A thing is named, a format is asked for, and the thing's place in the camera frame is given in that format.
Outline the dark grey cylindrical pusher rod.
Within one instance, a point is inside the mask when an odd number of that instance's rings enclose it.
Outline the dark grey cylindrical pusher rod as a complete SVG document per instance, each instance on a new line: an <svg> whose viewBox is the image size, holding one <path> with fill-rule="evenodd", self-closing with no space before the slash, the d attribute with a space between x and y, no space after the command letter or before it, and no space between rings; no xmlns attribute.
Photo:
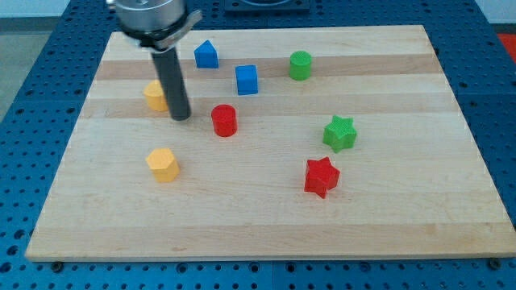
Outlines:
<svg viewBox="0 0 516 290"><path fill-rule="evenodd" d="M171 119L185 121L191 116L191 108L176 48L170 48L166 52L153 52L152 60Z"/></svg>

